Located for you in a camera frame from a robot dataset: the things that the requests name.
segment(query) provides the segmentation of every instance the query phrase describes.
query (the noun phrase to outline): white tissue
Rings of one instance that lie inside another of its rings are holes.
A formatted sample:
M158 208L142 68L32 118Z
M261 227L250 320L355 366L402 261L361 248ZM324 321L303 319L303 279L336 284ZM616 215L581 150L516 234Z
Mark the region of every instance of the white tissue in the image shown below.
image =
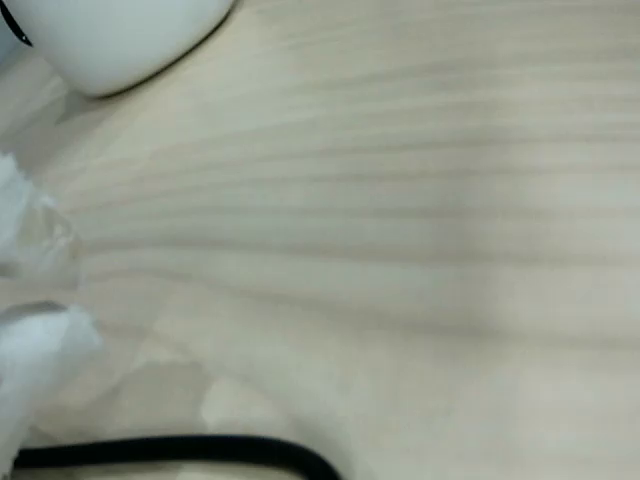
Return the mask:
M79 307L38 303L0 313L0 477L11 469L33 412L100 345Z
M0 276L74 286L79 247L53 202L18 171L13 157L0 154ZM0 478L11 470L35 410L100 344L80 307L43 302L0 312Z

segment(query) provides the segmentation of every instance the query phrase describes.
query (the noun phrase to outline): black cable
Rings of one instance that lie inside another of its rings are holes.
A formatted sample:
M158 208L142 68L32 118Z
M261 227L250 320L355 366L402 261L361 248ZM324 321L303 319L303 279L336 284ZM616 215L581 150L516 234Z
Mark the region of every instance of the black cable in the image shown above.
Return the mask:
M314 451L292 442L247 435L132 438L59 447L25 448L16 469L73 468L148 462L225 462L286 470L307 480L340 480Z
M15 21L15 19L13 18L13 15L11 15L11 12L9 11L4 1L2 0L0 0L0 14L2 14L2 18L4 18L4 21L7 24L7 27L9 27L11 32L13 32L13 34L18 38L18 40L20 40L25 45L29 45L30 47L32 47L33 45L31 44L31 41L24 34L22 29L20 28L20 25L18 25L18 22Z

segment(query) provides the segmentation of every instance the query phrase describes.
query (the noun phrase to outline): wood grain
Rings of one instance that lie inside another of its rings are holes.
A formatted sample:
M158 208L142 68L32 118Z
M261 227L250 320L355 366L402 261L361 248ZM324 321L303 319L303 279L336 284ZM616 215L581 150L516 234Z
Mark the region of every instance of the wood grain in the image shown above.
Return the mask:
M40 428L637 478L639 47L633 0L246 0L102 102L23 54L0 146L83 232L108 339ZM211 473L258 477L162 475Z

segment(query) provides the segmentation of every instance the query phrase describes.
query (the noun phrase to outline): light wood surface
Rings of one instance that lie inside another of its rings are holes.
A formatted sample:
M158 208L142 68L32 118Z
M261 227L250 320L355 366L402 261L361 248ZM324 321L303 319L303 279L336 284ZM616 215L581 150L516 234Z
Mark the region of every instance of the light wood surface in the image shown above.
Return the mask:
M637 479L638 65L636 0L247 0L102 102L21 54L0 147L82 231L73 300L108 342L38 431L282 435L350 480Z

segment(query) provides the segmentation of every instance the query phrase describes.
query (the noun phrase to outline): clear plastic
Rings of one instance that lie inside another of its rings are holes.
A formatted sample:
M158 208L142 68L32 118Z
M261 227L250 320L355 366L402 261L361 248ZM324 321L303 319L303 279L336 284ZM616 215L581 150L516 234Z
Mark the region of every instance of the clear plastic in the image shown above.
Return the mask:
M54 203L0 155L0 276L76 286L80 240ZM0 478L35 410L101 345L91 316L51 302L0 312Z

